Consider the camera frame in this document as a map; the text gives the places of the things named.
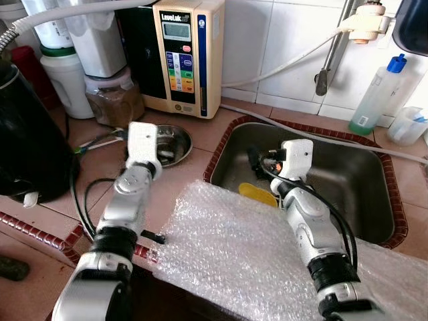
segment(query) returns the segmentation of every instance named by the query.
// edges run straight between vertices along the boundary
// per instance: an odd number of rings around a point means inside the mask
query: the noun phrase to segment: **white tube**
[[[410,161],[415,161],[415,162],[418,162],[418,163],[421,163],[421,164],[428,165],[428,160],[424,159],[424,158],[421,158],[421,157],[416,157],[416,156],[412,156],[412,155],[409,155],[409,154],[404,154],[402,152],[396,152],[394,150],[387,150],[387,149],[383,149],[383,148],[377,148],[377,147],[371,147],[371,146],[361,145],[361,144],[357,144],[357,143],[353,143],[353,142],[344,142],[344,141],[341,141],[341,140],[334,140],[334,139],[330,139],[330,138],[316,136],[316,135],[309,134],[307,132],[302,132],[301,130],[293,129],[293,128],[288,127],[286,125],[280,124],[279,122],[276,122],[275,120],[272,120],[272,119],[267,118],[267,117],[260,116],[259,114],[256,114],[255,112],[249,112],[247,110],[236,108],[236,107],[229,106],[229,105],[226,105],[226,104],[221,104],[220,107],[228,109],[228,110],[232,110],[234,112],[240,112],[242,114],[253,116],[255,118],[263,120],[264,122],[267,122],[268,124],[277,126],[279,128],[282,128],[284,130],[287,130],[289,132],[292,132],[294,134],[297,134],[297,135],[300,135],[300,136],[303,136],[303,137],[306,137],[306,138],[309,138],[309,139],[318,140],[320,142],[328,142],[330,144],[336,144],[336,145],[340,145],[340,146],[347,146],[347,147],[352,147],[352,148],[357,148],[357,149],[370,150],[372,152],[380,152],[382,154],[388,154],[388,155],[391,155],[391,156],[396,156],[396,157],[408,159]]]
[[[89,3],[66,8],[55,8],[19,19],[13,23],[13,26],[15,31],[18,34],[21,34],[31,29],[32,27],[35,27],[36,25],[40,25],[52,20],[72,17],[74,15],[85,15],[88,13],[134,8],[143,5],[149,5],[153,2],[154,0],[121,0]]]
[[[282,70],[290,67],[291,65],[295,64],[299,60],[305,58],[307,55],[309,55],[312,52],[314,52],[315,50],[317,50],[319,47],[324,45],[327,41],[332,39],[334,36],[336,36],[340,32],[342,32],[342,31],[339,28],[336,28],[332,33],[330,33],[327,37],[325,37],[321,42],[317,43],[314,47],[307,49],[306,51],[302,52],[300,55],[297,55],[296,57],[290,59],[286,63],[284,63],[281,66],[275,68],[274,70],[268,72],[267,74],[260,75],[258,77],[253,78],[253,79],[250,79],[250,80],[244,80],[244,81],[240,81],[240,82],[231,82],[228,84],[222,84],[221,87],[239,87],[242,85],[251,84],[253,82],[258,82],[260,80],[272,77],[273,75],[277,74],[278,72],[281,72]]]

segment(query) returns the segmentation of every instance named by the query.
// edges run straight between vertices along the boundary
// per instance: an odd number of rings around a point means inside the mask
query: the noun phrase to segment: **red container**
[[[54,109],[61,106],[61,101],[45,70],[34,55],[34,50],[29,45],[23,45],[11,50],[12,62],[33,86],[34,92],[46,109]]]

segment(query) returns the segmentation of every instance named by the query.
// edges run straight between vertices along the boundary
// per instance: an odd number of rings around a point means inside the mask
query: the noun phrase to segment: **digital display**
[[[184,23],[162,22],[165,39],[191,41],[190,25]]]

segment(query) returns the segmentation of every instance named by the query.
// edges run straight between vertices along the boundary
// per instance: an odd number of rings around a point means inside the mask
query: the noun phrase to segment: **kitchen sink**
[[[269,191],[270,182],[257,180],[252,171],[247,149],[277,149],[282,141],[297,138],[303,137],[257,122],[236,126],[214,166],[211,183],[236,193],[241,183]],[[357,237],[384,243],[393,235],[395,223],[389,190],[383,164],[375,153],[314,141],[307,183],[339,210]]]

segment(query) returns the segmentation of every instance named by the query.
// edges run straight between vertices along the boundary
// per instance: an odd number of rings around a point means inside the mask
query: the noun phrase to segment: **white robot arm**
[[[150,185],[162,173],[156,157],[157,127],[129,127],[125,172],[96,228],[90,251],[80,258],[53,310],[52,320],[130,320],[132,254],[144,227]]]
[[[312,149],[311,140],[283,142],[281,154],[286,157],[278,176],[291,181],[305,180],[312,164]],[[271,182],[271,190],[281,196],[302,261],[314,280],[321,315],[327,320],[390,320],[351,265],[327,205],[299,187],[291,189],[278,178]]]

